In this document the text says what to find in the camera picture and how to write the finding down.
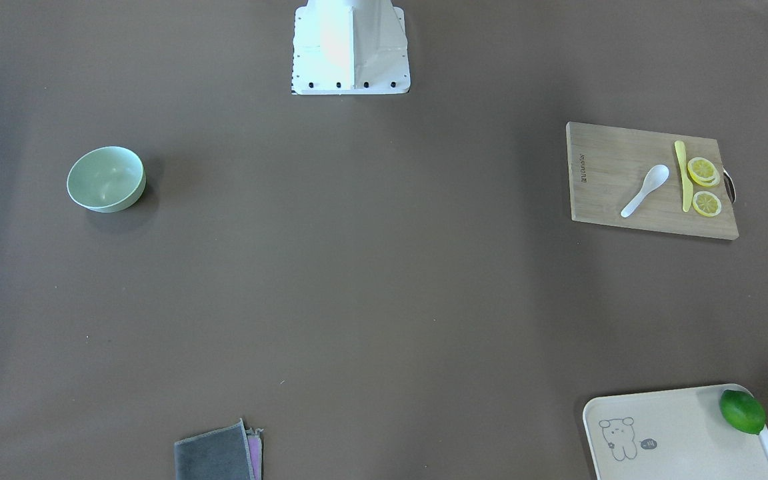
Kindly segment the white ceramic spoon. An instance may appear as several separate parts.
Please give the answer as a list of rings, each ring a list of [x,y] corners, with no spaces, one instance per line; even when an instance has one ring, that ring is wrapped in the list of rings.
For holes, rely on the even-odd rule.
[[[643,179],[642,186],[634,197],[626,204],[621,210],[622,218],[628,218],[638,209],[640,204],[646,200],[648,195],[660,188],[667,182],[670,176],[668,166],[659,164],[650,168],[649,172]]]

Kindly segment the light green bowl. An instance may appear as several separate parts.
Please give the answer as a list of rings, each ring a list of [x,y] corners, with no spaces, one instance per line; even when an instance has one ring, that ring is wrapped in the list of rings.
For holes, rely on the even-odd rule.
[[[140,200],[147,183],[141,158],[130,149],[106,146],[74,163],[67,176],[71,200],[98,213],[116,213]]]

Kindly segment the wooden cutting board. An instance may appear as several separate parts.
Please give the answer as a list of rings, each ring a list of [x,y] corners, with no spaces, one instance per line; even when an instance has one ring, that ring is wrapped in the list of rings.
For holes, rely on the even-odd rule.
[[[680,168],[675,143],[685,143],[689,159],[712,161],[721,175],[717,140],[573,121],[567,122],[565,130],[573,221],[728,241],[739,237],[729,191],[722,181],[710,189],[722,204],[719,215],[683,210],[682,175],[688,171]],[[630,217],[623,217],[623,207],[657,165],[669,170],[667,181],[647,195]]]

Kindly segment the grey folded cloth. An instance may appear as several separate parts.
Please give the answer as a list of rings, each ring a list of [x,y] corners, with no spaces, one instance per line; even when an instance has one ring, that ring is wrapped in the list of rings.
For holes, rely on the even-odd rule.
[[[247,428],[243,419],[229,427],[174,443],[177,479],[261,479],[262,429]]]

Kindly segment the lower lemon slice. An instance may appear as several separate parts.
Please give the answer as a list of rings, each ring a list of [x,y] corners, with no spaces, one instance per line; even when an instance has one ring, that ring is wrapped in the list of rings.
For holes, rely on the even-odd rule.
[[[723,210],[722,201],[710,191],[698,191],[692,197],[692,209],[704,217],[716,217]]]

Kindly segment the lemon slice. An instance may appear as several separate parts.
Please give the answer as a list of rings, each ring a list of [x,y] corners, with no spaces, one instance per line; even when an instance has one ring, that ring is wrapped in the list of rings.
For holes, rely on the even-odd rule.
[[[716,217],[723,210],[722,201],[710,191],[698,191],[692,197],[692,209],[704,217]]]
[[[714,163],[701,156],[687,161],[687,173],[692,182],[704,188],[715,187],[721,182],[721,174]]]

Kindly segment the upper lemon slice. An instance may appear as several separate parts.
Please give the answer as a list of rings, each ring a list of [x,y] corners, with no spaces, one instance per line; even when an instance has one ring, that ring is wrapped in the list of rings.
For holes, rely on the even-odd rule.
[[[687,173],[692,182],[704,188],[715,187],[721,182],[721,174],[714,163],[701,156],[687,161]]]

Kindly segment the cream tray with bear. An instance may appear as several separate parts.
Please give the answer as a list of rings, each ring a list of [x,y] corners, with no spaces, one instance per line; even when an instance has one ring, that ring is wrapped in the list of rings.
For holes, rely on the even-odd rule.
[[[768,429],[743,433],[719,400],[735,383],[597,396],[582,413],[598,479],[768,479]]]

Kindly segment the green lime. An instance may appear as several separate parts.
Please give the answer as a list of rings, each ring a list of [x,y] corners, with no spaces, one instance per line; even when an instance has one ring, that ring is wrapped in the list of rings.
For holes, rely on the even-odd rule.
[[[766,425],[766,412],[756,398],[743,390],[726,389],[719,399],[723,419],[740,432],[760,435]]]

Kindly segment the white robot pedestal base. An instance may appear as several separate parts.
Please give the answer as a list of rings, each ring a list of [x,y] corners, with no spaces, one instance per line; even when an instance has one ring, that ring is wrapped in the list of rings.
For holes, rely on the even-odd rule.
[[[308,1],[295,10],[291,93],[411,90],[405,12],[390,1]]]

